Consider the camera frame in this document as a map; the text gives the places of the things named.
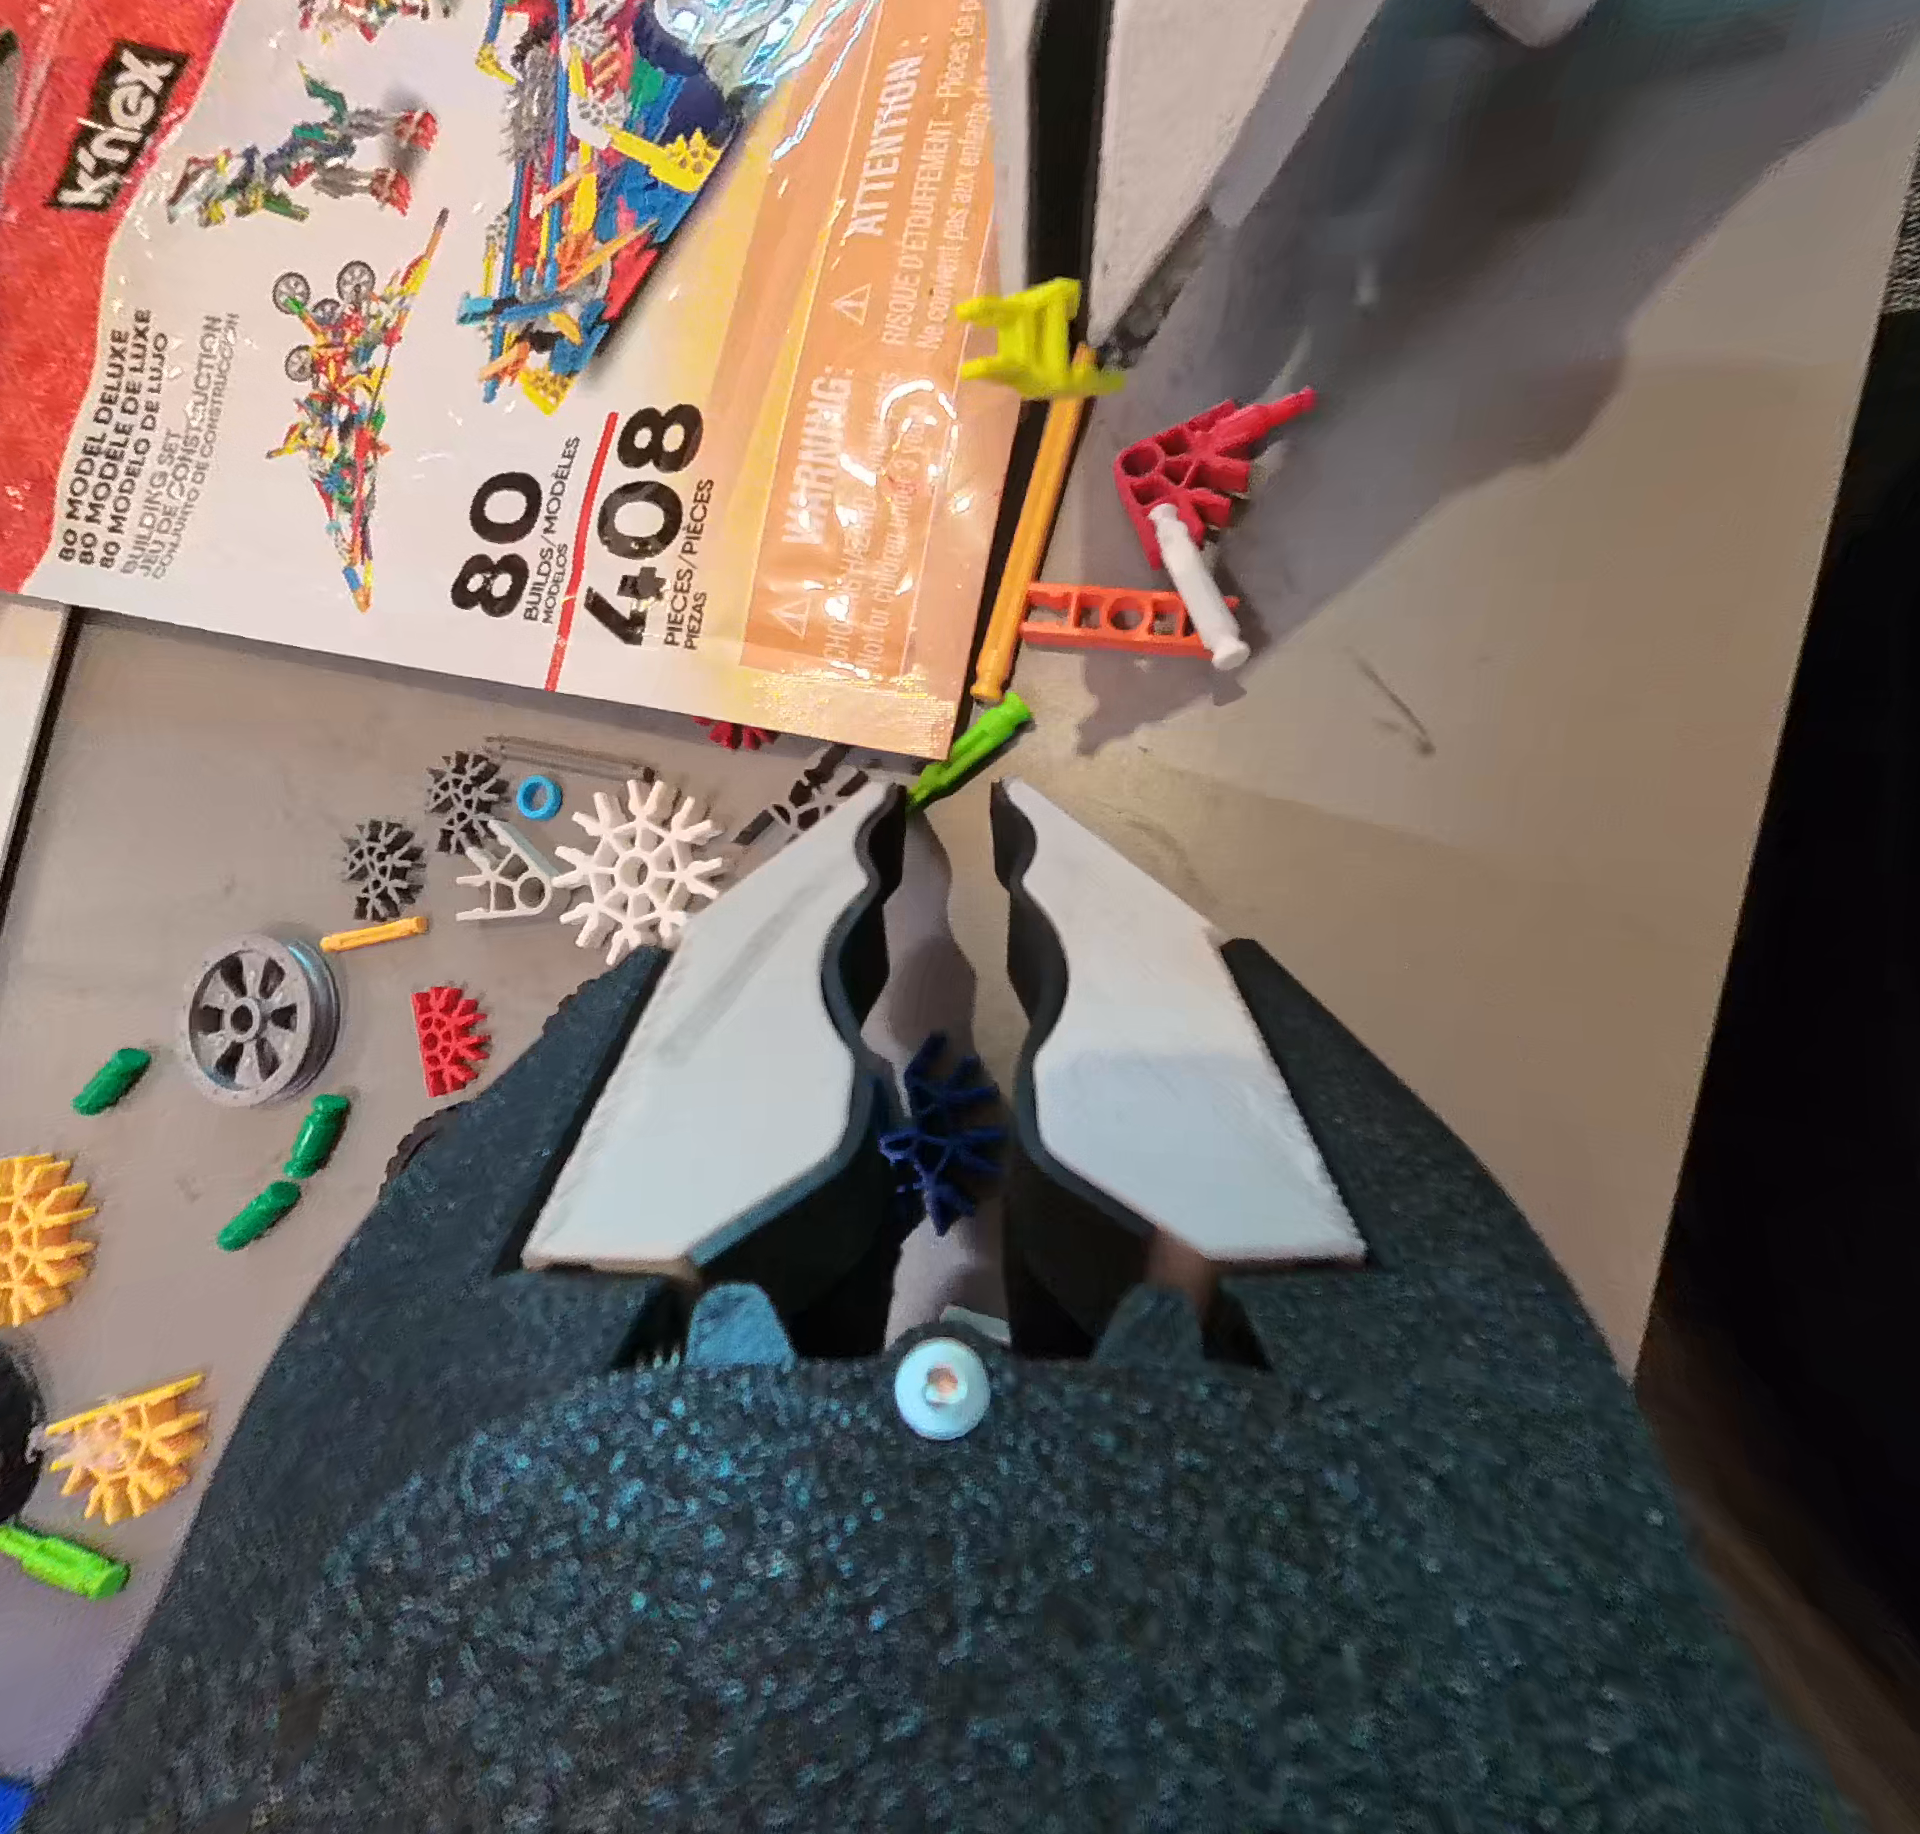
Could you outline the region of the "long orange rod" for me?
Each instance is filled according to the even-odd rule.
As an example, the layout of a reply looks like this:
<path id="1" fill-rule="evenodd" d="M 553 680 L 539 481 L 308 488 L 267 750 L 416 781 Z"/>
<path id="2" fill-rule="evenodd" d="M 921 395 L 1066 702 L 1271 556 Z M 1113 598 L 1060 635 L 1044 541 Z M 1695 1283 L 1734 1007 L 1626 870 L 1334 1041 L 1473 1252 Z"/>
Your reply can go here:
<path id="1" fill-rule="evenodd" d="M 978 706 L 1000 702 L 1009 687 L 1015 649 L 1020 647 L 1027 591 L 1038 578 L 1044 553 L 1059 518 L 1064 481 L 1079 441 L 1083 407 L 1107 381 L 1122 381 L 1122 376 L 1107 371 L 1099 363 L 1097 350 L 1089 344 L 1078 345 L 1072 366 L 1079 376 L 1082 389 L 1051 401 L 1047 407 L 1032 474 L 1020 502 L 1009 553 L 1004 556 L 988 632 L 975 661 L 972 700 Z"/>

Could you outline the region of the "person's dark clothing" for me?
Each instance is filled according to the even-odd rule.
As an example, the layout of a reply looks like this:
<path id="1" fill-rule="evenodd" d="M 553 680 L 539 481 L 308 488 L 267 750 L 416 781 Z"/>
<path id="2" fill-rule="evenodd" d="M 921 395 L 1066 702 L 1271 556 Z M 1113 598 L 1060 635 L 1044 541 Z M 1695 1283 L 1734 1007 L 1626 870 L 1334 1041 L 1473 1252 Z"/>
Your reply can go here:
<path id="1" fill-rule="evenodd" d="M 1918 181 L 1634 1380 L 1859 1831 L 1918 1813 Z"/>

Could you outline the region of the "blue snowflake connector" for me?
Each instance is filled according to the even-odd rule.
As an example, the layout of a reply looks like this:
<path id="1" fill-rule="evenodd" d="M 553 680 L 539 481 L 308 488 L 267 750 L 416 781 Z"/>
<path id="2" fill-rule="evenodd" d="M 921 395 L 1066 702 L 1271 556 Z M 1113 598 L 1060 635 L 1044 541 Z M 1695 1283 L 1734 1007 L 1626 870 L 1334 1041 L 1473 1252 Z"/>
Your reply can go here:
<path id="1" fill-rule="evenodd" d="M 903 1121 L 881 1134 L 899 1219 L 944 1238 L 975 1217 L 975 1188 L 998 1173 L 1007 1141 L 997 1083 L 975 1053 L 929 1034 L 902 1074 Z"/>

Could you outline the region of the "yellow fan connector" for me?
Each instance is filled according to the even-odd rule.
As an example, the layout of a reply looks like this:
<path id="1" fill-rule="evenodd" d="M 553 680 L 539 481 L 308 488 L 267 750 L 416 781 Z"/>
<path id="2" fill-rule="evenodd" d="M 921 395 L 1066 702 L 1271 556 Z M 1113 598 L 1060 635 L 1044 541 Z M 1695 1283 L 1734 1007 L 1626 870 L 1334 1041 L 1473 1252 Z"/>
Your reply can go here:
<path id="1" fill-rule="evenodd" d="M 89 1185 L 51 1155 L 1 1157 L 1 1326 L 26 1328 L 68 1308 L 96 1243 Z"/>
<path id="2" fill-rule="evenodd" d="M 178 1496 L 210 1441 L 204 1383 L 204 1373 L 191 1373 L 48 1421 L 38 1445 L 60 1496 L 78 1498 L 84 1519 L 108 1527 Z"/>

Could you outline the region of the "lime green rod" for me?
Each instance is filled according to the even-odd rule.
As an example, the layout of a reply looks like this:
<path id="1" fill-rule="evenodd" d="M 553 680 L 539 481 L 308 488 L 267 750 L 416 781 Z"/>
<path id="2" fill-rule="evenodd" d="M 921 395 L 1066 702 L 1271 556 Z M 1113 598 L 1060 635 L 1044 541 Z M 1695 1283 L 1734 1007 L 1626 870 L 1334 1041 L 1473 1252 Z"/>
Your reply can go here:
<path id="1" fill-rule="evenodd" d="M 30 1582 L 84 1602 L 115 1598 L 130 1582 L 130 1566 L 60 1534 L 41 1534 L 15 1521 L 0 1533 L 1 1557 Z"/>
<path id="2" fill-rule="evenodd" d="M 972 719 L 972 724 L 951 744 L 942 760 L 923 768 L 908 791 L 908 812 L 923 812 L 959 791 L 1020 738 L 1031 719 L 1032 714 L 1018 692 L 1003 692 L 998 700 Z"/>

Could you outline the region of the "red white toy packaging bag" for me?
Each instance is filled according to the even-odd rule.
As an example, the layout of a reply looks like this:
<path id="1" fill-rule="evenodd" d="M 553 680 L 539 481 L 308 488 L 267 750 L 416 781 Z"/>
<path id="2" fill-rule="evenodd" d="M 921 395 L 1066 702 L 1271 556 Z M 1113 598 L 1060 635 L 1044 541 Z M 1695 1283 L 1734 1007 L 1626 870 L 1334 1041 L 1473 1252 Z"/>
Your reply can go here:
<path id="1" fill-rule="evenodd" d="M 7 595 L 944 749 L 986 0 L 4 0 Z"/>

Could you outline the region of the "white rod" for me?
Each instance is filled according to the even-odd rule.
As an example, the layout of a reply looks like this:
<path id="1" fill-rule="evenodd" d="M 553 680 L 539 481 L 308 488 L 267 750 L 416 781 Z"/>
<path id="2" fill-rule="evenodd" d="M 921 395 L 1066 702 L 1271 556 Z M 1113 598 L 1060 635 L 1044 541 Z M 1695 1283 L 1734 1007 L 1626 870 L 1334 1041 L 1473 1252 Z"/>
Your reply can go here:
<path id="1" fill-rule="evenodd" d="M 1179 505 L 1159 502 L 1149 510 L 1159 563 L 1179 594 L 1194 635 L 1207 649 L 1212 670 L 1233 672 L 1249 657 L 1249 645 L 1225 595 L 1218 591 L 1208 557 L 1186 529 Z"/>

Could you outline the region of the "red fan connector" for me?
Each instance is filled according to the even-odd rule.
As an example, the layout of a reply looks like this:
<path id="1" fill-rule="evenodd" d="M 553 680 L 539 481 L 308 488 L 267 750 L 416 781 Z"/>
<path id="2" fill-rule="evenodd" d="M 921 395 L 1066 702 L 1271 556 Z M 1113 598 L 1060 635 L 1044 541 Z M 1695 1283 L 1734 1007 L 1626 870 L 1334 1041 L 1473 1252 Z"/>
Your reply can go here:
<path id="1" fill-rule="evenodd" d="M 454 984 L 412 992 L 420 1079 L 428 1099 L 444 1101 L 474 1086 L 492 1053 L 489 1016 Z"/>

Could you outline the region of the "dark grey half-snowflake connector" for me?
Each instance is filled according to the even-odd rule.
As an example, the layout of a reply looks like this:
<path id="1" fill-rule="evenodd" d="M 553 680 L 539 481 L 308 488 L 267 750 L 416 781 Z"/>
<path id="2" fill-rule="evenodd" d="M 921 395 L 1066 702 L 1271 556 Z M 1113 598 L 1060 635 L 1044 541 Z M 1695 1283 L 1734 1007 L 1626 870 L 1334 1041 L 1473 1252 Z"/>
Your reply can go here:
<path id="1" fill-rule="evenodd" d="M 868 783 L 865 768 L 847 744 L 829 744 L 814 753 L 788 788 L 766 802 L 732 835 L 732 844 L 752 850 L 761 844 L 781 846 L 851 800 Z"/>

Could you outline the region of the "white snowflake connector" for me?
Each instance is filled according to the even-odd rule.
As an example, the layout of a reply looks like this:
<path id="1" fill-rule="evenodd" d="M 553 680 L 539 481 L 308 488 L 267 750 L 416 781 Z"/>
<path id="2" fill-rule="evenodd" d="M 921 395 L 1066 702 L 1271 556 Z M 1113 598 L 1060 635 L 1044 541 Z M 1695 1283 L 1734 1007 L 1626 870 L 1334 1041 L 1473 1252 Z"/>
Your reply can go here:
<path id="1" fill-rule="evenodd" d="M 571 903 L 558 912 L 576 945 L 617 967 L 640 951 L 671 951 L 690 915 L 717 897 L 726 857 L 706 809 L 655 776 L 626 783 L 624 797 L 593 796 L 574 814 L 586 846 L 561 844 L 553 891 Z"/>

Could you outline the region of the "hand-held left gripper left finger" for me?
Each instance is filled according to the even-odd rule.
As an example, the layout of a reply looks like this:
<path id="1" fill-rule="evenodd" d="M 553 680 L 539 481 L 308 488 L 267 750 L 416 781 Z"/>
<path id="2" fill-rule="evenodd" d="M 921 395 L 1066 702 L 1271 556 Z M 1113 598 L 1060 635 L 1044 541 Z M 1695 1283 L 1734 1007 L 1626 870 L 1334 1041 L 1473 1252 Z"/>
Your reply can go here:
<path id="1" fill-rule="evenodd" d="M 690 922 L 531 1224 L 529 1270 L 708 1270 L 865 1163 L 895 1117 L 864 1024 L 903 824 L 903 791 L 868 783 Z"/>

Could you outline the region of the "black tire with inner connectors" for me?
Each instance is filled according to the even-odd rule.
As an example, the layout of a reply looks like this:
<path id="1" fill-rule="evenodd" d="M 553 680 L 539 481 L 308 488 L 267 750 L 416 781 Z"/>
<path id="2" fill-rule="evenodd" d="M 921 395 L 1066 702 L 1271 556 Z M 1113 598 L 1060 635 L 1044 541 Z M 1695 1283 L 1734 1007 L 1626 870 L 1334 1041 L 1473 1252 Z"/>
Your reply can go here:
<path id="1" fill-rule="evenodd" d="M 31 1369 L 1 1345 L 1 1504 L 0 1519 L 10 1523 L 30 1504 L 43 1472 L 38 1435 L 44 1406 Z"/>

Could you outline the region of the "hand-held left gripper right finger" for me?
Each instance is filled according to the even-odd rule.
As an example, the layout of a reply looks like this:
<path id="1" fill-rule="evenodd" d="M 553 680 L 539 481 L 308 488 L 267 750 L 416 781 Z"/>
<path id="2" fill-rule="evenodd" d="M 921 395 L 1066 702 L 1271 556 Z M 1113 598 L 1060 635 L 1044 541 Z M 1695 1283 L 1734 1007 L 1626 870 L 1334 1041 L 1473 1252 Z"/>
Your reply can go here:
<path id="1" fill-rule="evenodd" d="M 1221 933 L 1027 783 L 992 787 L 990 830 L 1027 1022 L 1013 1103 L 1029 1157 L 1215 1268 L 1362 1265 Z"/>

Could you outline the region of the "grey wheel hub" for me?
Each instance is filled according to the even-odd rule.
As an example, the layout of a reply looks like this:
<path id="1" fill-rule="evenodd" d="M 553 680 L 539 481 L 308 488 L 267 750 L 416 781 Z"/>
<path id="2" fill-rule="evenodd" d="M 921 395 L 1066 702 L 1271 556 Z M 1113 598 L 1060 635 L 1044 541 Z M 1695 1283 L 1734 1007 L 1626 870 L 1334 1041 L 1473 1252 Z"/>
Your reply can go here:
<path id="1" fill-rule="evenodd" d="M 227 934 L 187 990 L 179 1058 L 207 1101 L 252 1111 L 315 1084 L 340 1027 L 340 989 L 316 944 Z"/>

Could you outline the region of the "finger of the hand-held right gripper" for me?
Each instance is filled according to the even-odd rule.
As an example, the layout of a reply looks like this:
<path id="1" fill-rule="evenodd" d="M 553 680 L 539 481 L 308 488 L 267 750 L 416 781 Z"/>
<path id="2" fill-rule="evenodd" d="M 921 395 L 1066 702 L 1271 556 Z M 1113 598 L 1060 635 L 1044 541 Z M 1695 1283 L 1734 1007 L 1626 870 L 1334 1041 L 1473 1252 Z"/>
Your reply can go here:
<path id="1" fill-rule="evenodd" d="M 1049 275 L 1159 328 L 1388 0 L 1049 0 Z"/>

